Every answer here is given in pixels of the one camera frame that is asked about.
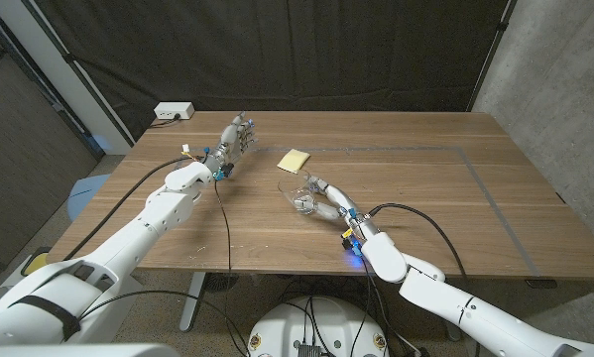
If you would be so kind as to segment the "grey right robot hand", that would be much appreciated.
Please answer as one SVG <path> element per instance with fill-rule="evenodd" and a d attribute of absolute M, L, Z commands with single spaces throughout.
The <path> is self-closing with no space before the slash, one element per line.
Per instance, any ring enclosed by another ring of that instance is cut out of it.
<path fill-rule="evenodd" d="M 344 191 L 316 176 L 307 176 L 305 188 L 289 202 L 302 213 L 315 212 L 328 220 L 343 219 L 362 239 L 369 240 L 380 230 Z"/>

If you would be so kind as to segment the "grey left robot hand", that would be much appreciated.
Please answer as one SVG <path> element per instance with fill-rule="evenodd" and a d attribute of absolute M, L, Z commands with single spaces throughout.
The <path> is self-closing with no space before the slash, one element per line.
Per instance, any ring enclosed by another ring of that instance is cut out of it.
<path fill-rule="evenodd" d="M 214 180 L 228 178 L 241 156 L 258 141 L 254 127 L 253 120 L 247 119 L 246 112 L 242 111 L 224 129 L 219 143 L 208 152 L 203 162 Z"/>

